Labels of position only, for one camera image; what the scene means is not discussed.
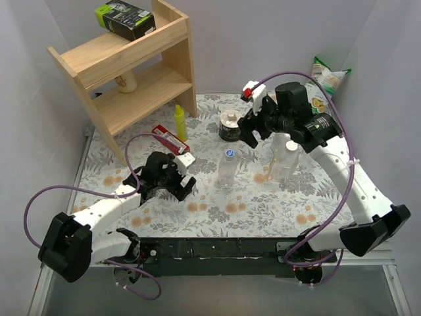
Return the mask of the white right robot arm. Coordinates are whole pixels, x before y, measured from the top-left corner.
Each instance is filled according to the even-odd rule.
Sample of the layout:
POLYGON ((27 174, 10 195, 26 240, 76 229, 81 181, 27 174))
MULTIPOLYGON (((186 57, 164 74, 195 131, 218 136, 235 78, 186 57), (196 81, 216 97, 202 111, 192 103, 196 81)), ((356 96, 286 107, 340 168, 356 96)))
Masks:
POLYGON ((242 100, 252 108, 239 119, 240 140, 252 148, 271 133, 289 134, 305 153, 330 177, 351 210, 353 222, 323 225, 301 235, 297 249, 302 256, 325 250, 346 249, 362 257, 392 237, 409 219, 406 205, 395 205, 385 197, 355 158, 345 135, 331 115, 314 114, 304 85, 289 82, 276 87, 276 99, 265 85, 250 81, 243 88, 242 100))

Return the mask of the clear bottle with label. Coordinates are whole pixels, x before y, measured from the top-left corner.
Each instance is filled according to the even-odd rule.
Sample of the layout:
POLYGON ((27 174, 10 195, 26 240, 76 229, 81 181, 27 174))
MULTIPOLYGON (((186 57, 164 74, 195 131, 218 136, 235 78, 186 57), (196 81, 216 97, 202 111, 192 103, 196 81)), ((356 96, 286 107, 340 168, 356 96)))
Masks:
POLYGON ((273 156, 268 173, 268 179, 271 182, 281 182, 292 177, 295 172, 299 156, 301 154, 300 147, 294 152, 288 151, 286 148, 283 152, 276 152, 273 156))

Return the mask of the clear plastic bottle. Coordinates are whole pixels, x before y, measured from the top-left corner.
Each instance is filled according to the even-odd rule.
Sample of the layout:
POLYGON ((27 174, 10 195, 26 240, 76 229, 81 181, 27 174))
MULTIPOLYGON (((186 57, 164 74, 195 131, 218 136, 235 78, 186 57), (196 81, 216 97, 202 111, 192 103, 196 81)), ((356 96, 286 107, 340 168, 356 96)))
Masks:
POLYGON ((217 182, 219 186, 231 186, 235 179, 235 173, 237 169, 237 154, 235 153, 234 157, 229 158, 226 157, 226 151, 224 152, 218 167, 217 182))

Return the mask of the blue white cap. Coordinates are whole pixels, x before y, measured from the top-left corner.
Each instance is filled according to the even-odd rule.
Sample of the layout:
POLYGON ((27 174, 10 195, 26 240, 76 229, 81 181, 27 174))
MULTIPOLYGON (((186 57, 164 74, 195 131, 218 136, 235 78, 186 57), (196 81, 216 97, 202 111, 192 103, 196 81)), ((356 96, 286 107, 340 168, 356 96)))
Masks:
POLYGON ((226 151, 226 157, 232 158, 235 156, 235 151, 232 149, 229 149, 226 151))

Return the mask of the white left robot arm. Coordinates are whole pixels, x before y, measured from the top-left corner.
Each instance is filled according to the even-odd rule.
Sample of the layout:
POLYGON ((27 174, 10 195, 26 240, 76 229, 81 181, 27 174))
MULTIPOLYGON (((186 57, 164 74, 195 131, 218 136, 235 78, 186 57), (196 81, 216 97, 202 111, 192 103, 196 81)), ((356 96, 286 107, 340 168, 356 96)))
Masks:
POLYGON ((140 254, 137 234, 126 228, 113 232, 106 229, 155 197, 158 190, 166 190, 183 201, 196 183, 195 178, 182 183, 194 160, 190 153, 175 156, 152 152, 145 165, 136 168, 109 198, 75 215, 56 215, 40 247, 39 260, 68 282, 78 280, 93 263, 112 258, 123 263, 136 262, 140 254))

